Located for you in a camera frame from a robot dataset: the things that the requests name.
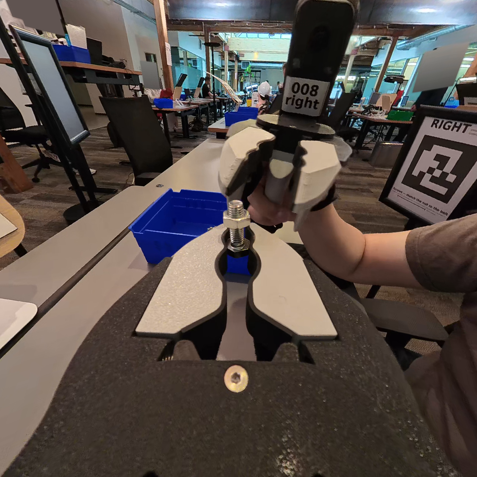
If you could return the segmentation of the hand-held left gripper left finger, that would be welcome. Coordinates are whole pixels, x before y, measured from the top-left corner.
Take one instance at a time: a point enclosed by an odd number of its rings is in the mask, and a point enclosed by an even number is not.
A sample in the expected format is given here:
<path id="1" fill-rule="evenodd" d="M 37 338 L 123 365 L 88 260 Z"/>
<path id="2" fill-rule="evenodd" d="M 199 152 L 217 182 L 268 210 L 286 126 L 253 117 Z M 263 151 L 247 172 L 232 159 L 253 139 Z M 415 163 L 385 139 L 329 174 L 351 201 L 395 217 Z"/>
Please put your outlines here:
<path id="1" fill-rule="evenodd" d="M 178 339 L 225 306 L 218 259 L 225 228 L 210 231 L 174 254 L 136 329 L 139 336 Z"/>

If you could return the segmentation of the thick short steel bolt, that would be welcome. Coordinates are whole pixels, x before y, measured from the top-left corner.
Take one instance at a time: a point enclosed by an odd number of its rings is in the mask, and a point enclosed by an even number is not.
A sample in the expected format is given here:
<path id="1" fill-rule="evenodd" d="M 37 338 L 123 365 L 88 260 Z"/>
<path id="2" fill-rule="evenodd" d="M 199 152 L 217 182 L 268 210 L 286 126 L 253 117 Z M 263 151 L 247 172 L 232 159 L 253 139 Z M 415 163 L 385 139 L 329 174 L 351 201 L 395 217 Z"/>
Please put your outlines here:
<path id="1" fill-rule="evenodd" d="M 243 213 L 242 211 L 246 210 L 243 206 L 241 200 L 231 200 L 228 203 L 228 208 L 226 211 L 229 212 L 231 217 L 240 217 Z M 241 258 L 247 256 L 248 249 L 249 249 L 249 240 L 245 237 L 245 231 L 247 227 L 244 229 L 238 230 L 229 230 L 229 239 L 227 241 L 227 249 L 228 254 L 234 258 Z"/>

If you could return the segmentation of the black office chair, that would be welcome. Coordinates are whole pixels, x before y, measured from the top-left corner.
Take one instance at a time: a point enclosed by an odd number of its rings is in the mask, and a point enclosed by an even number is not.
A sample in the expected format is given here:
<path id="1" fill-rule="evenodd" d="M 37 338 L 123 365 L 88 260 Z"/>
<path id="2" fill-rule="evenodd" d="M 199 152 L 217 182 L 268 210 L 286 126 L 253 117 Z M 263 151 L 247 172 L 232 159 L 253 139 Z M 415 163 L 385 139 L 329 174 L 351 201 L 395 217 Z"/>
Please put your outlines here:
<path id="1" fill-rule="evenodd" d="M 36 147 L 39 158 L 22 166 L 22 169 L 36 165 L 37 168 L 32 181 L 34 183 L 40 182 L 38 177 L 40 171 L 42 169 L 50 169 L 50 166 L 54 163 L 53 159 L 46 157 L 40 149 L 40 146 L 43 146 L 46 151 L 50 152 L 47 144 L 49 137 L 42 125 L 25 125 L 21 112 L 2 89 L 0 90 L 0 132 L 7 143 Z"/>
<path id="2" fill-rule="evenodd" d="M 147 185 L 173 165 L 170 143 L 147 96 L 100 97 L 100 102 L 128 155 L 135 185 Z"/>

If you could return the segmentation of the person's right hand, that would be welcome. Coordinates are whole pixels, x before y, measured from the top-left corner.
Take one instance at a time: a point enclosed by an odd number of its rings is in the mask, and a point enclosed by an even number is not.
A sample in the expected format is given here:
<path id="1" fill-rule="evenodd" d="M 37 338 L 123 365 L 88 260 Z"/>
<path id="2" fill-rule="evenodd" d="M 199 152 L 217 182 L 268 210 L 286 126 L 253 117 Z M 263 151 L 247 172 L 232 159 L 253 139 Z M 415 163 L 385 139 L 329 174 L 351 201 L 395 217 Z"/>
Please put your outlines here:
<path id="1" fill-rule="evenodd" d="M 294 222 L 296 214 L 291 210 L 292 199 L 289 189 L 285 189 L 279 204 L 271 202 L 265 195 L 266 175 L 247 197 L 250 218 L 263 226 L 276 226 L 279 223 Z"/>

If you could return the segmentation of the black framed marker sign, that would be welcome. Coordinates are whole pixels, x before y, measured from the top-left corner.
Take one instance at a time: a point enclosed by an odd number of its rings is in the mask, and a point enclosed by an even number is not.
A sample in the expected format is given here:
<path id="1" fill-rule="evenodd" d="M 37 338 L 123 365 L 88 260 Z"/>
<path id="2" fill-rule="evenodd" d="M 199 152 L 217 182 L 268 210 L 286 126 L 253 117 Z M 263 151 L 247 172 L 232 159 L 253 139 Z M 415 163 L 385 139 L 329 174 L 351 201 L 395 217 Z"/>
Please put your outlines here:
<path id="1" fill-rule="evenodd" d="M 379 201 L 408 218 L 408 229 L 476 213 L 477 114 L 422 106 Z"/>

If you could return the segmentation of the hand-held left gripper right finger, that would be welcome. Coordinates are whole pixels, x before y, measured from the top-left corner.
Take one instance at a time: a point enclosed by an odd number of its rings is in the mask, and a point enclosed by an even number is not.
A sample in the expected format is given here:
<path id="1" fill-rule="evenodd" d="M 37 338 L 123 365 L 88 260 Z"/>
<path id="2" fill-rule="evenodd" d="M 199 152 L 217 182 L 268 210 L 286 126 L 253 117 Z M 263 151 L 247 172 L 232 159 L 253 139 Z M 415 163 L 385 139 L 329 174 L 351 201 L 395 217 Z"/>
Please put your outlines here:
<path id="1" fill-rule="evenodd" d="M 250 282 L 251 309 L 294 343 L 335 339 L 336 328 L 302 257 L 258 224 L 252 223 L 250 232 L 250 251 L 257 257 Z"/>

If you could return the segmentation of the long wooden workbench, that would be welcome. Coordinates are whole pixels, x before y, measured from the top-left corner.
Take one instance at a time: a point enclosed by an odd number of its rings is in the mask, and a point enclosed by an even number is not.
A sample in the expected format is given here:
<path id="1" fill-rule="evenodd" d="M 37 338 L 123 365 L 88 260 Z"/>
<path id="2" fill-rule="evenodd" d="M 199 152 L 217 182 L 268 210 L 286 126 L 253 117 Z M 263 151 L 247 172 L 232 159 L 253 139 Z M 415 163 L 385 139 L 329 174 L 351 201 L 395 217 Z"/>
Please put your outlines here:
<path id="1" fill-rule="evenodd" d="M 90 63 L 59 62 L 64 73 L 74 82 L 85 84 L 114 84 L 140 86 L 141 71 L 100 66 Z"/>

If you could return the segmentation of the person's right forearm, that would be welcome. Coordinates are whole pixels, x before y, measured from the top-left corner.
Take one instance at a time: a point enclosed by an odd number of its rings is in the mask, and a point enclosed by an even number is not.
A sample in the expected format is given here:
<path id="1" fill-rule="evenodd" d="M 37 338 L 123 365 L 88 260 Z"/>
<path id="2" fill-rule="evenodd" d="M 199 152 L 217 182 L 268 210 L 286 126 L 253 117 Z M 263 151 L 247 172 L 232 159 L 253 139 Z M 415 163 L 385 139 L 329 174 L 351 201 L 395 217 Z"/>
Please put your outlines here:
<path id="1" fill-rule="evenodd" d="M 329 205 L 311 212 L 298 233 L 313 261 L 335 277 L 359 284 L 423 289 L 406 257 L 409 231 L 363 234 Z"/>

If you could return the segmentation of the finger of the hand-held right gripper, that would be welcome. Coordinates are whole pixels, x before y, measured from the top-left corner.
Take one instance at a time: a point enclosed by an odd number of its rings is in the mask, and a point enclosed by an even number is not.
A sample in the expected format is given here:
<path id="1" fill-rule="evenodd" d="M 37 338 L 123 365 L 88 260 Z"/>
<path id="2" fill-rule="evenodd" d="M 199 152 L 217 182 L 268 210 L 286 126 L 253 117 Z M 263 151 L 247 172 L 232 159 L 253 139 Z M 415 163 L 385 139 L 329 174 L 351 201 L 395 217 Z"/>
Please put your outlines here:
<path id="1" fill-rule="evenodd" d="M 327 197 L 341 164 L 334 145 L 311 140 L 299 142 L 293 164 L 289 197 L 294 231 L 298 232 L 312 208 Z"/>
<path id="2" fill-rule="evenodd" d="M 261 181 L 269 162 L 276 135 L 261 129 L 256 121 L 242 121 L 230 126 L 223 145 L 218 169 L 218 184 L 227 203 L 248 196 Z"/>

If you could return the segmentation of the white board stand base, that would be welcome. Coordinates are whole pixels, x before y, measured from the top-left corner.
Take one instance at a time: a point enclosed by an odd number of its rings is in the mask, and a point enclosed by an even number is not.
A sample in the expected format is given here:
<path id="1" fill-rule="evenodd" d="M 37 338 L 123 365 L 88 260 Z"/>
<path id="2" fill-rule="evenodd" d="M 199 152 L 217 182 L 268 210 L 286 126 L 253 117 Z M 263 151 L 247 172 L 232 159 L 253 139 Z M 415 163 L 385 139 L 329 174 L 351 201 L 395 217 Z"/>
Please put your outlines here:
<path id="1" fill-rule="evenodd" d="M 37 305 L 0 299 L 0 348 L 3 349 L 35 317 Z"/>

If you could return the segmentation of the black framed grey panel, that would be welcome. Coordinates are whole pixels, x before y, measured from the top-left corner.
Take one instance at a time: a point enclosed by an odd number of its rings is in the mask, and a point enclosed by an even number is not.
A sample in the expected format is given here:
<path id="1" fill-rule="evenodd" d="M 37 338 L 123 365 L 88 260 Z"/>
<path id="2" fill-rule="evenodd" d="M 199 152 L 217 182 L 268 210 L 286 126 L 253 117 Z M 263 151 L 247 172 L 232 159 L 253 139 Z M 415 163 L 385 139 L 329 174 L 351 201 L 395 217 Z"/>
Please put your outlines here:
<path id="1" fill-rule="evenodd" d="M 90 132 L 63 68 L 48 39 L 14 26 L 9 30 L 44 98 L 51 123 L 65 148 L 74 150 Z"/>

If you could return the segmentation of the wooden instruction board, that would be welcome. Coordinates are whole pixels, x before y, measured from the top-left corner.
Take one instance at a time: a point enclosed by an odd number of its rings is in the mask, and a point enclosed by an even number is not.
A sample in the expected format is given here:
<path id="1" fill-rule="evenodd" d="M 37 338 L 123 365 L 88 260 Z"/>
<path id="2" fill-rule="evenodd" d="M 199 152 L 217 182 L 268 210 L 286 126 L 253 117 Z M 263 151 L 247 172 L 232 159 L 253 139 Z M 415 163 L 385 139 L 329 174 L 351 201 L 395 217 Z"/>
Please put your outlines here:
<path id="1" fill-rule="evenodd" d="M 18 257 L 27 254 L 22 241 L 25 236 L 25 224 L 20 213 L 0 196 L 0 257 L 15 252 Z"/>

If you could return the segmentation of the wooden top desk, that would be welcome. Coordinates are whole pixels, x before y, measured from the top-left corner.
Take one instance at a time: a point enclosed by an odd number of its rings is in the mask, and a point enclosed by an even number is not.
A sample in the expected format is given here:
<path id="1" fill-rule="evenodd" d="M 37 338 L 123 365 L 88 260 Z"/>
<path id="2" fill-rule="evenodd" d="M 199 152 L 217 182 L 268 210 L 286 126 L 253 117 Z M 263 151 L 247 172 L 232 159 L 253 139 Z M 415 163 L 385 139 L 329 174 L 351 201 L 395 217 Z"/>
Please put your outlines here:
<path id="1" fill-rule="evenodd" d="M 174 114 L 175 116 L 180 117 L 181 124 L 182 124 L 182 135 L 185 139 L 195 139 L 196 135 L 190 135 L 189 130 L 189 122 L 188 122 L 188 113 L 190 111 L 195 111 L 197 109 L 196 105 L 189 105 L 184 107 L 173 107 L 173 108 L 158 108 L 156 106 L 152 106 L 152 110 L 156 113 L 160 113 L 162 116 L 162 123 L 164 128 L 164 134 L 169 142 L 171 142 L 170 134 L 169 134 L 169 125 L 167 121 L 168 114 Z"/>

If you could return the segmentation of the blue plastic bin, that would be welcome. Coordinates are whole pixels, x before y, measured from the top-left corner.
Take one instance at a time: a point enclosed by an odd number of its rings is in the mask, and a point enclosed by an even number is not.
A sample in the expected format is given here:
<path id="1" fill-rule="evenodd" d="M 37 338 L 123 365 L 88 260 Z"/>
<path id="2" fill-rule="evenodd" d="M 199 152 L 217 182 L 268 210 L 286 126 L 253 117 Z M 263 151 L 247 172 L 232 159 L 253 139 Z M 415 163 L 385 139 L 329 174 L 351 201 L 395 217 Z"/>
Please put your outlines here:
<path id="1" fill-rule="evenodd" d="M 147 263 L 156 265 L 211 228 L 223 224 L 227 199 L 220 193 L 167 190 L 130 226 Z"/>

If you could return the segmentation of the grey trash can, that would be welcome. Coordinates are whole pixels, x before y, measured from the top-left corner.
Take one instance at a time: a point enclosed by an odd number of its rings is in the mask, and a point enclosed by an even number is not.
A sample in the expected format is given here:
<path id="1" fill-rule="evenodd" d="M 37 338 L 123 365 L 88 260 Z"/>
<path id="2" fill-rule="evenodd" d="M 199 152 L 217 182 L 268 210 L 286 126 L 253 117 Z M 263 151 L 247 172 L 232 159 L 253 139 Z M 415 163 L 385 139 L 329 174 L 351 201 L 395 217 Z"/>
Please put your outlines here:
<path id="1" fill-rule="evenodd" d="M 378 168 L 392 168 L 401 148 L 401 142 L 377 142 L 370 155 L 369 164 Z"/>

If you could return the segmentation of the black easel stand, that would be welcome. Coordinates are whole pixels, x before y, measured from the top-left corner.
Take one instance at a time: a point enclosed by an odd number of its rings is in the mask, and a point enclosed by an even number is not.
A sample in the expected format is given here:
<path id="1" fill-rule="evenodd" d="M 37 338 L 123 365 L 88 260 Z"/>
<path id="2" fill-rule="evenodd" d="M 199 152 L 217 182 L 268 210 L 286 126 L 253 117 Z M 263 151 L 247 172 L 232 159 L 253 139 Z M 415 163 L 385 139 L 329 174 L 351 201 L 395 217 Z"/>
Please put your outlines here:
<path id="1" fill-rule="evenodd" d="M 97 186 L 79 144 L 72 148 L 53 148 L 68 176 L 71 189 L 79 200 L 78 205 L 69 207 L 63 213 L 66 223 L 71 225 L 102 205 L 105 197 L 117 194 L 118 189 Z"/>

